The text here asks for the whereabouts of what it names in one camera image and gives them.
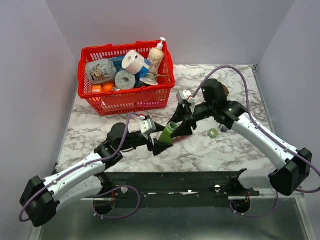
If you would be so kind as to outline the green pill bottle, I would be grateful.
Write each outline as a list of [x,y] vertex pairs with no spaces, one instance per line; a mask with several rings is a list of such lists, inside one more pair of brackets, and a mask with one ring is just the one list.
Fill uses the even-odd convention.
[[178,124],[175,122],[169,122],[166,127],[164,128],[163,132],[161,133],[158,141],[161,143],[172,143],[173,138],[171,134],[178,128]]

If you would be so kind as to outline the red weekly pill organizer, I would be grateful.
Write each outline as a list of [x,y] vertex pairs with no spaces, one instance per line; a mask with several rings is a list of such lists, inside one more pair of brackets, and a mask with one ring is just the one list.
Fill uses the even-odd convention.
[[177,136],[173,139],[172,143],[175,144],[175,143],[179,143],[181,141],[184,141],[186,139],[188,139],[189,137],[191,137],[190,135],[185,135],[185,136]]

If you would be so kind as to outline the green bottle cap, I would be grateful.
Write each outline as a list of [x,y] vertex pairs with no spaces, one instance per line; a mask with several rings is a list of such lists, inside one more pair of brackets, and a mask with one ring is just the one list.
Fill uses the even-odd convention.
[[218,131],[217,129],[215,129],[215,128],[211,128],[211,129],[207,132],[207,135],[208,135],[210,138],[214,139],[214,138],[216,138],[216,137],[219,135],[219,131]]

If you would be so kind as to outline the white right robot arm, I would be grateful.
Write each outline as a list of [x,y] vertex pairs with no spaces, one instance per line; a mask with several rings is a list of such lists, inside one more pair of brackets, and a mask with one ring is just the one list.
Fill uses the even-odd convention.
[[198,121],[213,117],[219,124],[247,139],[272,163],[269,168],[241,170],[236,180],[230,183],[230,191],[241,196],[252,188],[274,188],[280,194],[290,196],[309,176],[308,163],[312,160],[312,153],[307,148],[298,150],[284,142],[250,117],[242,104],[228,100],[218,80],[209,79],[201,90],[204,102],[198,105],[190,91],[178,91],[178,106],[171,122],[180,125],[171,137],[190,136]]

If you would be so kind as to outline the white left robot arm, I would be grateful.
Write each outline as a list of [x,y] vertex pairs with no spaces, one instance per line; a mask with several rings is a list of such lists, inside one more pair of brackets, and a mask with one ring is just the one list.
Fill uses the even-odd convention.
[[164,126],[147,116],[142,117],[139,125],[139,131],[129,132],[128,122],[116,123],[106,140],[80,162],[45,178],[32,177],[19,200],[22,206],[19,221],[41,227],[57,214],[59,208],[86,197],[107,197],[111,185],[105,171],[123,159],[123,150],[147,146],[148,151],[157,156],[173,146],[171,140],[151,138],[152,133],[164,132]]

